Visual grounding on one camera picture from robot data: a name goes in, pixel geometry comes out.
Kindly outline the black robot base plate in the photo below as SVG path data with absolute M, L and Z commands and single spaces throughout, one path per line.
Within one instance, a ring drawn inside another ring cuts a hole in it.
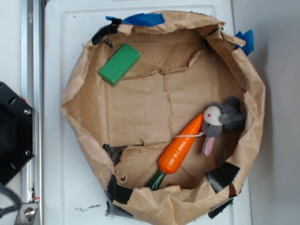
M 0 183 L 7 185 L 31 160 L 34 110 L 0 83 Z

